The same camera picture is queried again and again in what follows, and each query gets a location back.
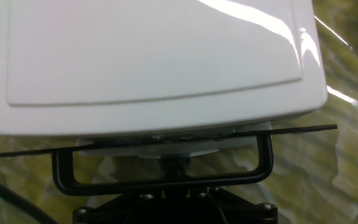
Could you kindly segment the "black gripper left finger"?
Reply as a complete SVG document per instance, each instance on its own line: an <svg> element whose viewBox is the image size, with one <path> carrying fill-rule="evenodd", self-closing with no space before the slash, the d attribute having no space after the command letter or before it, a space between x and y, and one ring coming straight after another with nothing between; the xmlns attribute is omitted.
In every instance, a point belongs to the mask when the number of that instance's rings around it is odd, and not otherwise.
<svg viewBox="0 0 358 224"><path fill-rule="evenodd" d="M165 197L165 191L124 193L98 207L80 207L72 212L72 223L158 223L152 212L142 212L140 207Z"/></svg>

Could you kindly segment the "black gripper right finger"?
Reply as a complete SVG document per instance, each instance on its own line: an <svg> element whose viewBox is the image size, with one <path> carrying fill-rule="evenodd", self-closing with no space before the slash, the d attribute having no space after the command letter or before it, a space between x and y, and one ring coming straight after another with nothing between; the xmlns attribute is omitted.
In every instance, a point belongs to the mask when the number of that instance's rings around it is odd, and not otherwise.
<svg viewBox="0 0 358 224"><path fill-rule="evenodd" d="M252 203L220 187L189 190L191 219L204 224L277 224L277 206Z"/></svg>

